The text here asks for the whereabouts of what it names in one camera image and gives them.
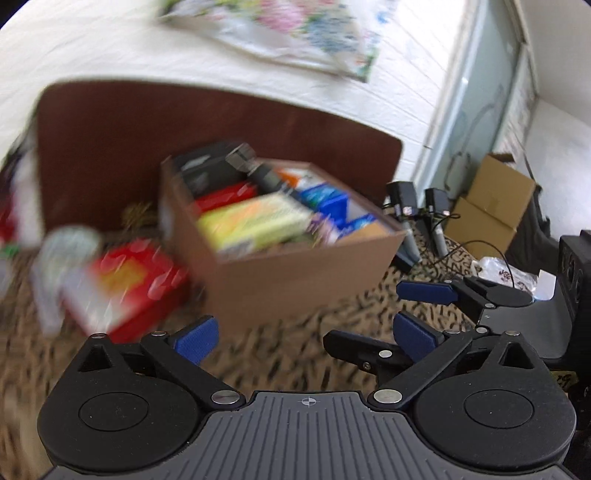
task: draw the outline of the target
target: brown headboard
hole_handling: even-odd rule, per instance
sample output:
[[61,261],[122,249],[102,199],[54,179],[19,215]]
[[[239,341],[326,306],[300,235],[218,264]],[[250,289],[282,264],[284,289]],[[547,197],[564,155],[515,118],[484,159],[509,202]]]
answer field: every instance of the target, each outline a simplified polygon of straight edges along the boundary
[[122,209],[158,196],[168,155],[218,140],[261,157],[317,164],[374,201],[386,195],[401,141],[329,113],[256,96],[165,83],[80,81],[48,87],[37,106],[46,228],[121,227]]

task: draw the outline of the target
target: blue gripper pad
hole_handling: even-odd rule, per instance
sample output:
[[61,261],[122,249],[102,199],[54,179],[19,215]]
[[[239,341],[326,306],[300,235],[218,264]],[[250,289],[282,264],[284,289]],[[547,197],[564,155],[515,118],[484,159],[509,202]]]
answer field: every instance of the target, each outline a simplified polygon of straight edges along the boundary
[[195,365],[201,363],[219,342],[217,319],[209,317],[194,328],[183,329],[174,341],[174,351]]
[[392,333],[398,346],[415,363],[425,358],[444,340],[441,332],[408,312],[396,314]]
[[457,293],[450,284],[403,280],[396,285],[396,293],[403,300],[424,301],[436,305],[450,305],[457,301]]

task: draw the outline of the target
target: open cardboard box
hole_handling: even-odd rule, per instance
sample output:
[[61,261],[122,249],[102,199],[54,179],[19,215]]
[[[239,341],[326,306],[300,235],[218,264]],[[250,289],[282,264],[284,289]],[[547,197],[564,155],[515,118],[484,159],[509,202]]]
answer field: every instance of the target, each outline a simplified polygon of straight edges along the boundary
[[160,215],[165,241],[205,287],[205,313],[217,317],[222,336],[269,320],[308,312],[374,288],[405,232],[381,209],[318,167],[271,160],[276,167],[310,171],[349,195],[350,208],[371,213],[377,224],[335,245],[286,248],[224,260],[199,232],[193,198],[170,158],[162,163]]

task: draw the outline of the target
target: cardboard box flap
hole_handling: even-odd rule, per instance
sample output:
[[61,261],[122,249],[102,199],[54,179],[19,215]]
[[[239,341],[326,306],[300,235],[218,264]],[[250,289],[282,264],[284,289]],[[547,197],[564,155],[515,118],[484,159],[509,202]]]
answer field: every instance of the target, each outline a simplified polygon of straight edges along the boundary
[[534,193],[535,182],[506,165],[510,154],[487,155],[466,199],[511,228],[517,228]]
[[[464,198],[458,199],[453,213],[458,213],[460,218],[447,221],[445,234],[459,244],[484,240],[505,253],[515,236],[514,228],[483,212]],[[465,248],[477,260],[482,257],[500,257],[494,248],[481,242],[468,244]]]

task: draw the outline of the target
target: gray ribbed surface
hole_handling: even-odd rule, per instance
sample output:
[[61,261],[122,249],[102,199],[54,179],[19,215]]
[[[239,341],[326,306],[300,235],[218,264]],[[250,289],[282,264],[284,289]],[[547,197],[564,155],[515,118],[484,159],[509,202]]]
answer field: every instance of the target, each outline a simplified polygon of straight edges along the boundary
[[[305,401],[312,398],[314,404]],[[150,470],[114,477],[57,468],[46,480],[483,480],[423,445],[406,418],[377,413],[356,393],[260,393],[215,413],[183,453]],[[511,480],[569,479],[560,468]]]

